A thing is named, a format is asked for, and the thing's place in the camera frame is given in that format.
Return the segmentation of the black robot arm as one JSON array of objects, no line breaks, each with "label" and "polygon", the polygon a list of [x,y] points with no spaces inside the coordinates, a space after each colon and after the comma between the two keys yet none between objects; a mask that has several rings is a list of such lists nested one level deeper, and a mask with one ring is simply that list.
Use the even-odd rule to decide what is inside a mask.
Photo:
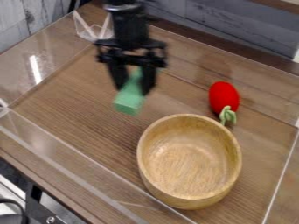
[{"label": "black robot arm", "polygon": [[167,63],[167,44],[149,38],[145,3],[141,0],[105,0],[104,9],[112,16],[113,37],[97,39],[97,61],[107,65],[117,90],[129,75],[127,66],[141,68],[141,95],[147,95],[156,83],[157,69]]}]

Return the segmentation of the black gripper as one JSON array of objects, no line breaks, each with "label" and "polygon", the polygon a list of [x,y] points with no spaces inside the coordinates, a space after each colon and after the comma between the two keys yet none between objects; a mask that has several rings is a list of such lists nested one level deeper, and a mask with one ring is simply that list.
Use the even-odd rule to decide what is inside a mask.
[{"label": "black gripper", "polygon": [[117,90],[128,80],[124,65],[141,67],[141,94],[147,95],[156,85],[157,67],[165,67],[167,44],[149,38],[148,17],[144,8],[107,8],[112,18],[111,38],[95,41],[97,60],[107,63]]}]

